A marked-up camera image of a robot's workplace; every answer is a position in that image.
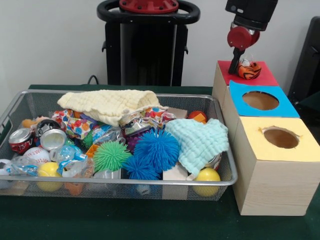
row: yellow ball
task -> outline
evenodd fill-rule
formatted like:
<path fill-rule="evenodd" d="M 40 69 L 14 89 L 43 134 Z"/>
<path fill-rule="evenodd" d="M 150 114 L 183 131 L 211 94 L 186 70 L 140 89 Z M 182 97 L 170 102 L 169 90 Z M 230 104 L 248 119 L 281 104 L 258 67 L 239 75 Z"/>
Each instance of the yellow ball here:
<path fill-rule="evenodd" d="M 199 175 L 194 179 L 195 181 L 221 181 L 219 174 L 213 168 L 207 167 L 199 172 Z M 211 197 L 215 195 L 218 186 L 193 186 L 193 190 L 202 197 Z"/>
<path fill-rule="evenodd" d="M 56 162 L 47 162 L 42 164 L 38 168 L 38 176 L 39 177 L 58 177 L 61 178 L 62 176 L 57 173 L 59 165 Z M 62 182 L 54 182 L 54 181 L 38 181 L 36 183 L 38 187 L 45 191 L 45 192 L 54 192 L 61 188 Z"/>

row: wire mesh basket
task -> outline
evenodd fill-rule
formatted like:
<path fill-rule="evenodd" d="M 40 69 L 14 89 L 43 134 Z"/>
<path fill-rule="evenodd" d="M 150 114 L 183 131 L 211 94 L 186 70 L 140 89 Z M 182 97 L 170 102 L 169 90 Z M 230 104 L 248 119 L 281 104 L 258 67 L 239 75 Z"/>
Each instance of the wire mesh basket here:
<path fill-rule="evenodd" d="M 8 139 L 21 126 L 22 120 L 34 119 L 39 115 L 50 116 L 54 111 L 62 110 L 57 101 L 65 93 L 67 91 L 27 90 L 16 95 L 0 117 L 0 159 L 13 158 L 15 153 Z M 219 104 L 211 96 L 157 94 L 157 97 L 162 106 L 184 109 L 188 113 L 202 111 L 209 119 L 219 119 L 223 123 Z M 222 153 L 217 172 L 221 181 L 214 182 L 0 175 L 0 195 L 217 201 L 238 178 L 230 149 Z M 39 183 L 49 187 L 58 185 L 60 188 L 43 191 Z M 195 187 L 215 194 L 208 197 L 198 195 Z"/>

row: green spiky ball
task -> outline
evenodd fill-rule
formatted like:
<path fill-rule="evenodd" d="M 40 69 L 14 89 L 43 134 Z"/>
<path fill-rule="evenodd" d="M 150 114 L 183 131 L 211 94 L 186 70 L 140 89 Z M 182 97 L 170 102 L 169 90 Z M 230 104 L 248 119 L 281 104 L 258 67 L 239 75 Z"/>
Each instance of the green spiky ball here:
<path fill-rule="evenodd" d="M 91 130 L 90 132 L 88 132 L 87 136 L 84 137 L 84 139 L 82 140 L 81 144 L 86 148 L 89 149 L 93 143 L 93 137 L 92 137 L 92 132 L 93 130 Z"/>
<path fill-rule="evenodd" d="M 94 170 L 95 172 L 117 171 L 129 157 L 131 153 L 127 150 L 126 145 L 114 141 L 105 142 L 94 153 Z"/>
<path fill-rule="evenodd" d="M 68 145 L 68 146 L 74 146 L 75 145 L 75 142 L 71 139 L 71 138 L 67 138 L 66 141 L 65 141 L 65 145 Z"/>

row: black cable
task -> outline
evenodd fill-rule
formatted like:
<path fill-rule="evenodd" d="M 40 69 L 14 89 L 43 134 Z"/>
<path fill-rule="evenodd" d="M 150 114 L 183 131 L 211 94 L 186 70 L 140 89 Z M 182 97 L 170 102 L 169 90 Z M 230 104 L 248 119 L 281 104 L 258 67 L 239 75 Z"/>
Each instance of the black cable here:
<path fill-rule="evenodd" d="M 89 77 L 89 80 L 88 80 L 88 83 L 87 83 L 87 84 L 90 84 L 90 83 L 91 83 L 91 79 L 95 79 L 96 84 L 99 85 L 99 80 L 98 80 L 98 78 L 96 77 L 96 75 L 91 75 L 91 76 Z"/>

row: blue cardboard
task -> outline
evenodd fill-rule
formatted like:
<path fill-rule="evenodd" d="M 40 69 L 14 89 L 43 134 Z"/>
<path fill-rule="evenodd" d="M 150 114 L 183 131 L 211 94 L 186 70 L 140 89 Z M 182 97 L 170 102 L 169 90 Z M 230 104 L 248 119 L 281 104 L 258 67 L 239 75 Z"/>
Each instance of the blue cardboard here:
<path fill-rule="evenodd" d="M 292 106 L 284 91 L 279 86 L 252 86 L 230 81 L 230 95 L 240 116 L 248 117 L 284 117 L 299 118 L 299 114 Z M 260 110 L 251 107 L 243 100 L 243 95 L 250 92 L 263 92 L 274 96 L 279 105 L 271 110 Z"/>

